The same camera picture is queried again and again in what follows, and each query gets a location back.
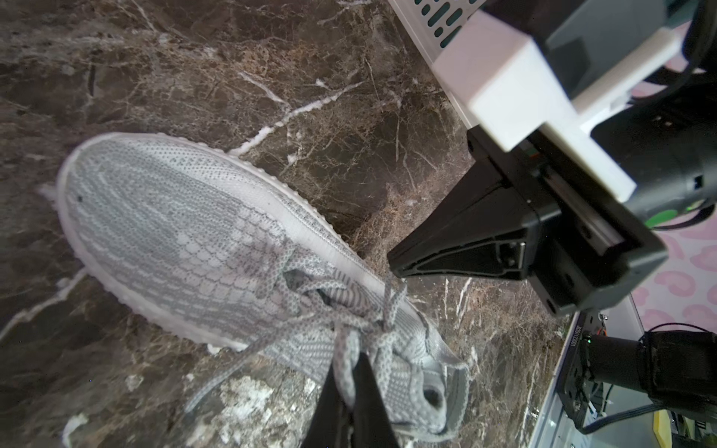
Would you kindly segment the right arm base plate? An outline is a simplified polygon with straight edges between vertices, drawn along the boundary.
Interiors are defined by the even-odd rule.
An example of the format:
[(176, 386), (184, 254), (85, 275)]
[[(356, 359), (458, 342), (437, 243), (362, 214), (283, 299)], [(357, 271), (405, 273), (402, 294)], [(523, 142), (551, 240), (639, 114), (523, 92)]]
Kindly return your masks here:
[(607, 407), (606, 326), (597, 310), (580, 312), (558, 373), (556, 393), (567, 417), (582, 433)]

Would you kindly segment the grey knit sneaker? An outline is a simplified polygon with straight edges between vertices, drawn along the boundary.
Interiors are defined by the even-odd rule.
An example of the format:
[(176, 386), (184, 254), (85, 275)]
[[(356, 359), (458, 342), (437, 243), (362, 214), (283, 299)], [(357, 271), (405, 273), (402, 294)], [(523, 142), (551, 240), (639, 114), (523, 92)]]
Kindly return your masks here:
[(176, 336), (268, 358), (348, 405), (370, 362), (393, 429), (457, 436), (467, 365), (407, 298), (277, 178), (219, 149), (165, 134), (101, 134), (57, 179), (75, 255), (122, 304)]

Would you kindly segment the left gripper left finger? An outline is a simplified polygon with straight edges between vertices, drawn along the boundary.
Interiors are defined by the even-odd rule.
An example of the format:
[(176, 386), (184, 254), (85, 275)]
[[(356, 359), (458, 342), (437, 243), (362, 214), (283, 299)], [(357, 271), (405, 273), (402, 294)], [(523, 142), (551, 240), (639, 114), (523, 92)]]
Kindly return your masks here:
[(351, 412), (336, 386), (329, 369), (302, 448), (349, 448)]

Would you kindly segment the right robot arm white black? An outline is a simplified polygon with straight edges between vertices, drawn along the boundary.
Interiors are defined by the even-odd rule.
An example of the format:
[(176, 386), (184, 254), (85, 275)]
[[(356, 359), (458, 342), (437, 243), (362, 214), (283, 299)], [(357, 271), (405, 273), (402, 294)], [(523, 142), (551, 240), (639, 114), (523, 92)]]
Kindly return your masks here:
[(396, 1), (474, 165), (393, 274), (528, 280), (612, 307), (716, 207), (713, 1)]

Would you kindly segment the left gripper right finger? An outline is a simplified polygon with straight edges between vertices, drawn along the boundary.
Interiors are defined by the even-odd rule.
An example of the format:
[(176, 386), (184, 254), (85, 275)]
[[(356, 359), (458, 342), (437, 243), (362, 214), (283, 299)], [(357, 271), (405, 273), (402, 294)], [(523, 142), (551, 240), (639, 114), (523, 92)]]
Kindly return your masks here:
[(356, 399), (351, 412), (350, 447), (399, 448), (370, 360), (364, 353), (358, 357), (353, 378)]

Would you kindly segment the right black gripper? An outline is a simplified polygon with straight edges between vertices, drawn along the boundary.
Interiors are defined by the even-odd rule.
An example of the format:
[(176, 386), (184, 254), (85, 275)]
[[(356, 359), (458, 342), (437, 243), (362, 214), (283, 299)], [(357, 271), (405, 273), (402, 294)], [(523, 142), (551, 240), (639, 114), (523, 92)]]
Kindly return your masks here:
[(510, 152), (469, 130), (476, 162), (388, 253), (399, 278), (525, 280), (554, 315), (621, 302), (668, 257), (666, 246), (543, 133)]

